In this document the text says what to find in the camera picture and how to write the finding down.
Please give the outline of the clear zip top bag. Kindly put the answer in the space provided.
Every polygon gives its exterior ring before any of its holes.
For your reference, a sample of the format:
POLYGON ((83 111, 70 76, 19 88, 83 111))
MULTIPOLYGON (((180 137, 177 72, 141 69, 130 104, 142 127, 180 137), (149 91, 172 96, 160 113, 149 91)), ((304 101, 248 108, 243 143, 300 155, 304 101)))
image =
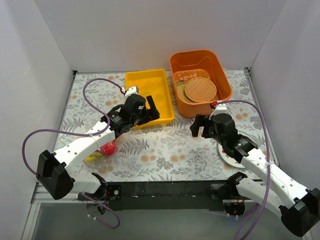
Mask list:
POLYGON ((105 156, 103 159, 87 163, 83 161, 83 165, 88 167, 90 170, 97 172, 99 174, 112 173, 114 171, 119 171, 118 168, 128 168, 128 165, 131 164, 132 157, 124 152, 121 152, 125 142, 125 136, 118 137, 115 141, 117 145, 117 151, 111 156, 105 156))

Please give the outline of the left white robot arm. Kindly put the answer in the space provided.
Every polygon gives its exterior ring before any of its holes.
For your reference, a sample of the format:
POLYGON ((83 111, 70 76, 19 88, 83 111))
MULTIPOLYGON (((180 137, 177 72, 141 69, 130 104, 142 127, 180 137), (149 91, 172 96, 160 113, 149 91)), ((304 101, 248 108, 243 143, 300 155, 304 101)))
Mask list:
POLYGON ((89 155, 119 136, 157 120, 160 113, 152 96, 133 93, 125 103, 112 108, 85 135, 68 145, 39 155, 36 178, 55 200, 69 193, 88 193, 95 200, 106 196, 106 181, 97 173, 75 173, 75 168, 89 155))

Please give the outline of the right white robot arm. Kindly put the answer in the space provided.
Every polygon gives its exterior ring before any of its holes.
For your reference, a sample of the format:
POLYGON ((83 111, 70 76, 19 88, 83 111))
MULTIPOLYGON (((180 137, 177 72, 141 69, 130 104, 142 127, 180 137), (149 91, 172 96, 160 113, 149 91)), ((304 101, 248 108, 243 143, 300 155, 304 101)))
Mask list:
POLYGON ((258 145, 238 132, 229 114, 198 114, 190 126, 192 136, 198 136, 200 128, 203 128, 203 138, 216 140, 227 156, 255 173, 266 184, 261 186, 245 176, 234 174, 228 178, 226 186, 230 198, 244 196, 265 206, 298 237, 303 237, 320 221, 320 190, 308 189, 277 165, 268 162, 258 145))

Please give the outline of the red fake apple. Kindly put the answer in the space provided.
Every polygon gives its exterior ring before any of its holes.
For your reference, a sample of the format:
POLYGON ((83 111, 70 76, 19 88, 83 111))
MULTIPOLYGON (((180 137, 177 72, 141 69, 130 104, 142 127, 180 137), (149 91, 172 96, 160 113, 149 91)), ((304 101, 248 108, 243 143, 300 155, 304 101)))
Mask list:
POLYGON ((112 156, 116 151, 118 147, 115 141, 108 142, 100 147, 100 153, 104 156, 112 156))

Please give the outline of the yellow green fake lemon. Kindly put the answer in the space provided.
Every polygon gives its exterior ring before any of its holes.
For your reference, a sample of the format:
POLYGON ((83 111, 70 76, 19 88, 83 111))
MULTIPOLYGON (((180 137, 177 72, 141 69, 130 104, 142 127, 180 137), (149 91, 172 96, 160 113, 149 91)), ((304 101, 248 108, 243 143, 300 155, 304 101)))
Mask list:
POLYGON ((101 154, 100 152, 93 152, 91 155, 85 158, 86 163, 93 163, 95 161, 99 161, 103 159, 105 156, 101 154))

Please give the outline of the yellow plastic tray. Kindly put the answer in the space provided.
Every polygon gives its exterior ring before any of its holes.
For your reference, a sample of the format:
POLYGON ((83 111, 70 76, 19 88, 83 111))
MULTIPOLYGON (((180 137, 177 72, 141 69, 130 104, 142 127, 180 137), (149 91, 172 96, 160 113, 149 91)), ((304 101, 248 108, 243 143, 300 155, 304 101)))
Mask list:
POLYGON ((159 119, 135 126, 135 130, 155 125, 169 124, 175 119, 166 71, 163 68, 131 71, 125 74, 125 88, 137 86, 143 97, 152 96, 159 119))

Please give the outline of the round woven bamboo coaster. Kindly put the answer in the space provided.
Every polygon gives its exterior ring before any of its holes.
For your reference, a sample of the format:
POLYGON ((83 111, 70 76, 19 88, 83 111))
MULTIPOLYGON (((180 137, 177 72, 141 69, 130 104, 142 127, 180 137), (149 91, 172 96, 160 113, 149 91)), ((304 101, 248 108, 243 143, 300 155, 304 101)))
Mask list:
POLYGON ((207 78, 195 77, 185 84, 184 93, 195 103, 209 102, 217 95, 217 87, 207 78))

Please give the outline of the white watermelon print plate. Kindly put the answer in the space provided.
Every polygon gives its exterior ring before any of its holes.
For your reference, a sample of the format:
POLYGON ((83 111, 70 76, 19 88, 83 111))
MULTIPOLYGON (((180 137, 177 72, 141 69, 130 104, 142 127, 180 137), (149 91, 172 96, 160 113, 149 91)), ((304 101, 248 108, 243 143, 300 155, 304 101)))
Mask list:
MULTIPOLYGON (((254 138, 252 135, 250 135, 244 131, 241 131, 241 130, 238 130, 237 133, 242 136, 247 137, 249 140, 254 142, 254 138)), ((245 166, 243 166, 241 163, 239 163, 234 158, 230 157, 229 155, 227 155, 227 153, 225 153, 224 145, 226 145, 228 139, 229 139, 229 137, 226 134, 222 134, 221 143, 218 143, 218 145, 217 145, 218 153, 219 153, 221 159, 223 160, 223 162, 225 164, 227 164, 233 168, 245 169, 246 168, 245 166)))

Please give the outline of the floral tablecloth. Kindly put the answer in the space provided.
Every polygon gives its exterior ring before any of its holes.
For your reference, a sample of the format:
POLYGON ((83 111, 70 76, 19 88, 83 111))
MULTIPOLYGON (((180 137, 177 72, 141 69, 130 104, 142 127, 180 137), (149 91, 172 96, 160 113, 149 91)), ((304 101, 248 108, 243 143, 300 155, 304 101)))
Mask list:
MULTIPOLYGON (((233 103, 227 105, 228 113, 236 128, 253 136, 254 141, 265 154, 264 131, 257 111, 252 107, 256 98, 247 70, 225 70, 233 90, 233 103)), ((108 112, 122 104, 124 97, 118 86, 125 84, 125 74, 77 73, 68 96, 60 134, 55 148, 59 149, 73 142, 78 133, 87 132, 101 118, 95 110, 108 112)), ((105 174, 90 170, 84 160, 75 167, 77 174, 98 173, 106 181, 200 181, 225 180, 237 172, 237 168, 224 163, 218 152, 217 142, 201 136, 192 137, 190 125, 193 120, 184 118, 177 109, 171 123, 143 127, 122 134, 126 138, 121 149, 132 157, 128 168, 105 174)))

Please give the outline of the orange plastic bin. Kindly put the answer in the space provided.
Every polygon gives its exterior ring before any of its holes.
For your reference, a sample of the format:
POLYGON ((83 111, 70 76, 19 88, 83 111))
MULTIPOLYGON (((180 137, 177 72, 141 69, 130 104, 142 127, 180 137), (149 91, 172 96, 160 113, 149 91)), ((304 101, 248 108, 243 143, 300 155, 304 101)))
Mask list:
POLYGON ((216 54, 210 50, 200 49, 177 52, 169 60, 172 86, 177 109, 181 116, 194 118, 197 114, 209 115, 211 101, 194 102, 185 95, 185 85, 194 78, 206 78, 213 82, 217 92, 214 101, 227 101, 233 90, 216 54))

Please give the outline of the green woven mat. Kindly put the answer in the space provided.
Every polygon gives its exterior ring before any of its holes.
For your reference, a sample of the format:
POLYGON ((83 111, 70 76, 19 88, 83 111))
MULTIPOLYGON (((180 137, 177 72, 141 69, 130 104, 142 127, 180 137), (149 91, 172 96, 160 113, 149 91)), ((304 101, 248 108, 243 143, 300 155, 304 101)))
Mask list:
MULTIPOLYGON (((189 80, 191 80, 193 78, 206 78, 206 79, 211 80, 215 84, 215 81, 210 77, 209 73, 203 69, 178 71, 173 75, 173 78, 175 80, 175 85, 177 87, 178 95, 184 101, 186 101, 188 103, 192 103, 192 104, 193 103, 202 103, 202 102, 194 102, 186 97, 185 92, 184 92, 184 88, 185 88, 186 83, 189 80)), ((218 100, 218 88, 217 88, 216 96, 211 101, 214 101, 214 100, 218 100)))

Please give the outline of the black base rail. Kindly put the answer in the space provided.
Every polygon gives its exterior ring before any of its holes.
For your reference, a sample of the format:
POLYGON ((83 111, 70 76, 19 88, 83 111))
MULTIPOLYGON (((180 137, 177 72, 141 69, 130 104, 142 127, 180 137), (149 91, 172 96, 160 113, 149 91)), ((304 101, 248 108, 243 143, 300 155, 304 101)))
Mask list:
POLYGON ((110 182, 97 199, 114 211, 187 210, 245 212, 245 198, 233 196, 221 180, 110 182))

